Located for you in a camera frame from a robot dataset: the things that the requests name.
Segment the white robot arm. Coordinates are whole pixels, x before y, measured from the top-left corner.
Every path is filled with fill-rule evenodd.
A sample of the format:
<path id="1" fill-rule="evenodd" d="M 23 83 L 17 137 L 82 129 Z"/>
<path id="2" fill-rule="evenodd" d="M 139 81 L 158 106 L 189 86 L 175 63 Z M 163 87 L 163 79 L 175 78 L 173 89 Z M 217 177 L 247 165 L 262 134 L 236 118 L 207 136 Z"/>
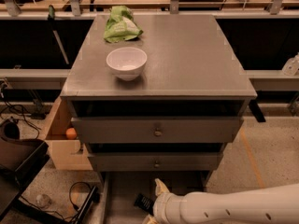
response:
<path id="1" fill-rule="evenodd" d="M 178 196 L 155 179 L 153 214 L 142 224 L 215 224 L 243 221 L 252 224 L 299 224 L 299 185 L 292 184 L 229 194 L 190 192 Z"/>

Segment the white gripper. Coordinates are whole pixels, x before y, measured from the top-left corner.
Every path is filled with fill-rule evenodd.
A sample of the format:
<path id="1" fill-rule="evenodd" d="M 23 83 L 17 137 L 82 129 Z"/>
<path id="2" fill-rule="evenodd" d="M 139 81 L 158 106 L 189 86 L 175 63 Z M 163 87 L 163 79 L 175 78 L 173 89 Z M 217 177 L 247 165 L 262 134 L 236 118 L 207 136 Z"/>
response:
<path id="1" fill-rule="evenodd" d="M 142 224 L 157 224 L 157 221 L 159 224 L 183 224 L 180 214 L 182 197 L 169 193 L 170 190 L 159 178 L 155 179 L 155 184 L 155 195 L 158 197 L 153 205 L 154 217 L 147 215 Z"/>

